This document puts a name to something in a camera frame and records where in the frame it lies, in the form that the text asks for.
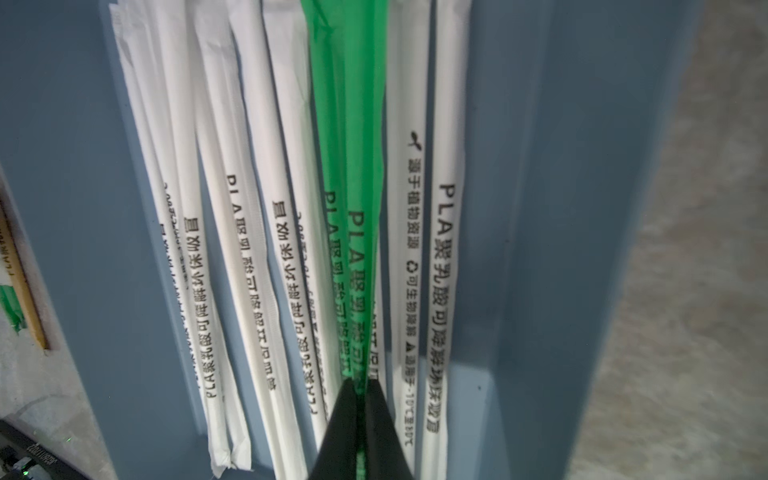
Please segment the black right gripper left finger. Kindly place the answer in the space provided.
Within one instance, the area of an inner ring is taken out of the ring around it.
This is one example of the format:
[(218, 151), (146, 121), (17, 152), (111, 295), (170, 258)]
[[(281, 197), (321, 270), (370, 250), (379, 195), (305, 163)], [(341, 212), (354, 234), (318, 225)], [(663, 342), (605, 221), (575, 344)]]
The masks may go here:
[(339, 391), (326, 434), (309, 480), (356, 479), (358, 400), (354, 382), (347, 378)]

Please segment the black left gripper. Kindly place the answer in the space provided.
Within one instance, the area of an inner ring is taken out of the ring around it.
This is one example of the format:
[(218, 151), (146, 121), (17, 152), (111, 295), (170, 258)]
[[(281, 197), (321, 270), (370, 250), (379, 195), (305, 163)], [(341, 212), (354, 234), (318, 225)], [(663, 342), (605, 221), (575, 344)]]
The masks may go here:
[(5, 420), (1, 421), (1, 478), (88, 480), (81, 471)]

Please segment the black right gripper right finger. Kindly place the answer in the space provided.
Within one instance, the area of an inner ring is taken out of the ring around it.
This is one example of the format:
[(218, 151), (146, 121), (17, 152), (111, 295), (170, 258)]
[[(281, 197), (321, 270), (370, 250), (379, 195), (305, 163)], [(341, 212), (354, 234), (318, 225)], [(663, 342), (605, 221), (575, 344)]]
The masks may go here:
[(368, 380), (364, 420), (366, 478), (413, 480), (378, 380)]

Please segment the white printed straw tray edge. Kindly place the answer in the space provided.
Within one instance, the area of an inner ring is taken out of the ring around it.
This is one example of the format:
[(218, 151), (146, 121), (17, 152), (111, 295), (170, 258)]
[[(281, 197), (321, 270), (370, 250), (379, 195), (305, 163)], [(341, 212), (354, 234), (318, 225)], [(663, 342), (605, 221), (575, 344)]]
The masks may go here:
[(429, 321), (421, 479), (447, 477), (448, 370), (465, 179), (466, 79), (471, 1), (436, 3)]

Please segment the thin white straw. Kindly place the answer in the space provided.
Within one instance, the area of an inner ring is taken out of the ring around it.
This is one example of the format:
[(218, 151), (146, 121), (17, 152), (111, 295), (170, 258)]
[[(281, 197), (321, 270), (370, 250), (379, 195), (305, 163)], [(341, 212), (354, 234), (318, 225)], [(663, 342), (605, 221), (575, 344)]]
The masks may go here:
[(173, 312), (183, 324), (184, 341), (205, 415), (212, 476), (219, 478), (230, 466), (230, 448), (223, 408), (218, 404), (217, 374), (200, 370), (197, 324), (190, 315), (191, 297), (176, 212), (178, 179), (175, 153), (170, 140), (167, 101), (162, 92), (164, 80), (159, 74), (142, 3), (117, 1), (109, 5), (109, 12), (158, 219), (157, 230), (171, 275), (176, 303)]

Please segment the thick white straw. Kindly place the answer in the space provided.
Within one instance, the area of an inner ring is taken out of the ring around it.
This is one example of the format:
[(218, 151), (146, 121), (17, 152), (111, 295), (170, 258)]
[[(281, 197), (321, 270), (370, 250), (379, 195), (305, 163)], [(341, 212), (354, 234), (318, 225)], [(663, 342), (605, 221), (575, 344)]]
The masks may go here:
[(304, 479), (234, 45), (221, 2), (194, 1), (190, 10), (195, 127), (251, 382), (275, 477)]

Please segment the white straw pile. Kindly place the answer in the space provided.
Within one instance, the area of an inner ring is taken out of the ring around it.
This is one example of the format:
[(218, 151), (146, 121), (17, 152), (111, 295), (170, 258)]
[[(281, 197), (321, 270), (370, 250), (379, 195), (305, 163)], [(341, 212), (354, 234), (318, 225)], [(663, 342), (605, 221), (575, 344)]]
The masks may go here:
[(327, 431), (327, 409), (261, 3), (229, 1), (227, 10), (241, 57), (247, 119), (256, 142), (256, 170), (297, 339), (315, 448), (319, 449)]

